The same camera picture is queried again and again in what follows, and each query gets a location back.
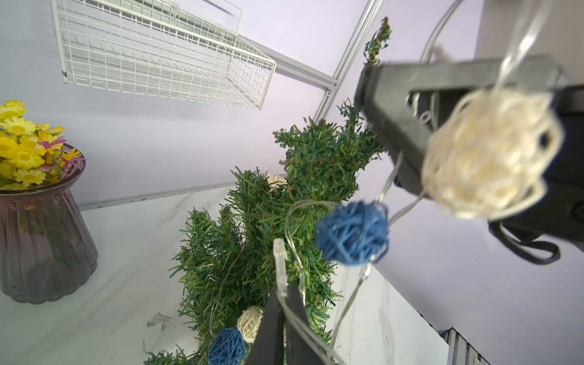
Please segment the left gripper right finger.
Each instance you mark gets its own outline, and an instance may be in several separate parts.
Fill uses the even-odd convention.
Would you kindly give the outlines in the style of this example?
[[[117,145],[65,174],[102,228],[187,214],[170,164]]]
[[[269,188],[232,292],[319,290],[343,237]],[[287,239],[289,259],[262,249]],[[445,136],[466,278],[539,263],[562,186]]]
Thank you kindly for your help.
[[[285,297],[286,364],[324,365],[323,353],[313,339],[301,291],[296,285],[287,287]]]

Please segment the small green christmas tree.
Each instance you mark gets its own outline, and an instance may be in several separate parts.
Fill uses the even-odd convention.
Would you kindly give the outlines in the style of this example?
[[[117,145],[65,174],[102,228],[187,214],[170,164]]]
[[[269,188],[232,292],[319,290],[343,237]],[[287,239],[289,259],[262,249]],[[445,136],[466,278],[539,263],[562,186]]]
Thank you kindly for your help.
[[[196,332],[193,354],[183,349],[149,354],[149,364],[205,364],[218,333],[234,328],[243,311],[262,308],[276,284],[273,242],[284,239],[284,220],[300,201],[342,203],[357,191],[357,175],[383,147],[352,100],[339,106],[343,123],[306,118],[300,126],[275,132],[285,150],[283,182],[258,170],[237,170],[219,216],[193,210],[186,238],[175,256],[173,274],[183,286],[179,312]],[[331,339],[326,324],[338,295],[332,288],[335,264],[325,260],[314,240],[316,222],[328,208],[300,208],[290,217],[290,234],[304,266],[305,307],[313,331]],[[288,280],[299,284],[300,270],[289,250]]]

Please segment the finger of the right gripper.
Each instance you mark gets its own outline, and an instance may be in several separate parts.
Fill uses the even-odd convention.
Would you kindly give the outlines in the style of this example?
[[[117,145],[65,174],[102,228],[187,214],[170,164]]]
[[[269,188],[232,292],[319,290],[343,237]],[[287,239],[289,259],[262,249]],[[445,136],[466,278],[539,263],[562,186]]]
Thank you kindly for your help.
[[[489,88],[496,84],[500,59],[421,64],[383,63],[364,72],[364,96],[378,91],[404,96],[412,91]],[[529,56],[505,77],[505,85],[526,91],[554,91],[566,87],[566,70],[550,56]]]
[[[394,182],[407,192],[422,191],[421,167],[432,132],[447,121],[456,104],[455,66],[367,65],[360,74],[355,103],[394,162],[403,154]],[[431,122],[422,122],[422,115]]]

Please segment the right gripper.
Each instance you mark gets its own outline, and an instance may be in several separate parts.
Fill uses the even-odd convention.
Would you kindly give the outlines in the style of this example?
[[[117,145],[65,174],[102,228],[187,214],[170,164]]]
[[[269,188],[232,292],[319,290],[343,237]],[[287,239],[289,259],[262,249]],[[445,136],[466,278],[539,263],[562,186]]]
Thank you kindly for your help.
[[[565,139],[544,173],[545,197],[520,214],[488,223],[493,237],[535,265],[550,265],[561,258],[559,246],[540,240],[542,235],[583,249],[583,85],[557,93],[553,106]]]

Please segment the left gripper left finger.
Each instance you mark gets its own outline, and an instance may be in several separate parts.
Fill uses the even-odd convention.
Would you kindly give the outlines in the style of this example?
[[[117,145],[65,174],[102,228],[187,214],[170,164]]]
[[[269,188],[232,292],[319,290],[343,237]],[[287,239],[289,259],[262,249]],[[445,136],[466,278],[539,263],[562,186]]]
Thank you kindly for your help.
[[[283,365],[283,363],[284,313],[278,299],[278,288],[273,287],[246,365]]]

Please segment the clear string lights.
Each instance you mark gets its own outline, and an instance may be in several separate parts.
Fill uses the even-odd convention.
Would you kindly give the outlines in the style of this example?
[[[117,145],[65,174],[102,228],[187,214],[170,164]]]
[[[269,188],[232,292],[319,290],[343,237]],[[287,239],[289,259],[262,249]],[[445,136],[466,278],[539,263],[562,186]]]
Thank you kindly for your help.
[[[503,59],[503,61],[500,64],[500,71],[499,71],[499,76],[498,76],[498,80],[497,80],[496,84],[494,86],[492,86],[491,88],[477,89],[475,91],[478,91],[478,90],[496,90],[496,89],[505,88],[504,87],[505,84],[503,83],[503,81],[505,80],[505,77],[511,75],[511,73],[518,68],[518,66],[521,64],[523,59],[526,57],[526,53],[532,47],[532,45],[534,44],[535,40],[537,39],[541,29],[543,28],[543,25],[544,25],[548,15],[549,15],[549,13],[551,12],[554,1],[541,1],[541,4],[538,7],[537,12],[535,12],[534,18],[532,19],[531,23],[527,27],[526,21],[528,20],[528,16],[529,16],[530,9],[532,7],[532,3],[533,3],[533,1],[524,1],[523,10],[521,10],[521,12],[518,14],[518,18],[516,20],[516,25],[515,25],[515,28],[513,30],[513,37],[512,37],[510,44],[509,44],[509,49],[507,50],[506,57]],[[384,188],[385,190],[383,190],[380,193],[376,203],[383,203],[384,196],[387,193],[387,191],[389,191],[388,184],[386,184],[386,187]],[[428,194],[425,192],[423,184],[422,184],[422,192],[416,198],[416,200],[413,201],[412,204],[403,208],[401,211],[398,211],[390,219],[388,219],[389,227],[393,223],[395,223],[395,221],[400,219],[402,216],[409,213],[409,211],[412,210],[418,204],[418,202],[421,201],[421,199],[425,195],[428,195]],[[299,278],[300,278],[300,291],[301,291],[302,296],[305,295],[305,289],[306,289],[305,288],[306,287],[305,286],[305,284],[306,284],[306,277],[305,276],[306,275],[304,272],[304,266],[303,266],[303,263],[301,261],[299,254],[298,254],[298,251],[297,251],[295,243],[292,239],[292,236],[290,234],[290,217],[292,216],[294,211],[296,211],[300,208],[306,208],[306,207],[311,207],[311,206],[315,206],[315,205],[321,205],[321,206],[327,207],[329,209],[333,209],[333,208],[336,208],[339,206],[339,205],[335,205],[333,202],[324,202],[324,201],[322,201],[322,202],[320,202],[320,201],[300,201],[298,203],[295,203],[289,209],[289,212],[287,213],[285,220],[284,220],[284,239],[276,238],[273,242],[273,254],[275,257],[275,271],[276,271],[276,281],[277,281],[277,288],[278,288],[278,299],[280,301],[280,304],[281,304],[281,307],[282,307],[282,310],[284,313],[284,319],[285,319],[285,297],[287,296],[287,287],[288,287],[288,276],[287,276],[287,269],[285,267],[285,264],[286,264],[286,260],[288,257],[287,254],[288,254],[289,250],[294,254],[294,258],[296,259],[296,261],[299,265],[298,269],[300,270],[300,273],[299,273],[299,275],[300,275],[299,276]],[[317,336],[314,333],[313,339],[316,341],[317,345],[319,345],[319,347],[322,350],[322,353],[323,353],[322,359],[325,360],[325,364],[333,364],[333,360],[337,361],[338,364],[346,364],[343,361],[342,357],[340,357],[339,354],[337,354],[335,352],[334,343],[336,342],[342,321],[345,318],[348,310],[351,308],[351,306],[354,302],[354,299],[356,298],[356,296],[360,290],[360,287],[362,286],[364,281],[366,281],[366,279],[368,278],[372,266],[373,266],[373,262],[369,262],[362,267],[361,273],[360,273],[360,280],[357,283],[357,286],[355,287],[354,291],[351,293],[351,296],[349,297],[349,300],[348,300],[348,303],[344,309],[344,312],[342,313],[342,316],[339,318],[339,321],[332,332],[331,343],[325,342],[324,340],[321,339],[321,337]]]

